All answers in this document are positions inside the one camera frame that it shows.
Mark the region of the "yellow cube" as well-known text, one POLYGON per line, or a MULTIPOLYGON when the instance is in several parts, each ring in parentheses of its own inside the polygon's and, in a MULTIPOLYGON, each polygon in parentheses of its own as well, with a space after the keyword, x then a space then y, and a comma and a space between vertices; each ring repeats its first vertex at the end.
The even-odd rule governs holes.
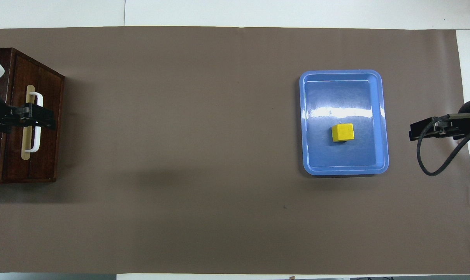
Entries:
POLYGON ((355 139, 353 123, 339 123, 331 127, 333 142, 347 142, 355 139))

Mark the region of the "blue plastic tray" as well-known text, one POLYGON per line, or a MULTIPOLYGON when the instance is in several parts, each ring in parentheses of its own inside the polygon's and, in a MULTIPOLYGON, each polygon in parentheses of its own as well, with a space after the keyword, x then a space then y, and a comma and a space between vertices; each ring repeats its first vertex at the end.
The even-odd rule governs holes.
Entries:
POLYGON ((299 78, 303 167, 316 177, 375 175, 389 167, 381 75, 315 70, 299 78), (353 123, 355 139, 333 142, 331 127, 353 123))

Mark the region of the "brown paper table mat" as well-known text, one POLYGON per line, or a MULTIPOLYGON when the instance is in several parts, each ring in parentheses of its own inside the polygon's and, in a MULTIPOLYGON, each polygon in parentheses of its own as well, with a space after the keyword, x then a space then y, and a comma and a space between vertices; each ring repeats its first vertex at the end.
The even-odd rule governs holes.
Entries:
POLYGON ((453 30, 0 30, 66 77, 57 180, 0 185, 0 272, 470 274, 470 158, 409 126, 463 103, 453 30), (312 177, 299 77, 373 69, 389 167, 312 177))

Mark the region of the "wooden drawer with white handle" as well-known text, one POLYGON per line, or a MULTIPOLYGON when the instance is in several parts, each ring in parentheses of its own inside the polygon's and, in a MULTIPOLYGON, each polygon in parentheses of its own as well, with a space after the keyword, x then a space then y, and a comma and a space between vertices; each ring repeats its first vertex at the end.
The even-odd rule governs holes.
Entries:
MULTIPOLYGON (((26 89, 33 85, 44 98, 43 106, 53 110, 59 127, 64 78, 27 55, 17 51, 15 56, 11 105, 20 107, 26 101, 26 89)), ((25 161, 21 158, 23 129, 14 127, 9 135, 9 152, 5 179, 13 182, 54 181, 58 161, 59 131, 41 129, 40 148, 25 161)))

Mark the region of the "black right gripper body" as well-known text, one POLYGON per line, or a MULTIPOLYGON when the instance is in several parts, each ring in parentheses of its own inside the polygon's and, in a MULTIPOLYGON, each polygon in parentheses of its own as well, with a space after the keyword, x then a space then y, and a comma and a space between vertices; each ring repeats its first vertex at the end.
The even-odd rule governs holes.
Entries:
POLYGON ((433 125, 433 137, 463 139, 469 133, 466 127, 468 118, 469 116, 466 114, 446 114, 441 117, 433 117, 437 120, 433 125))

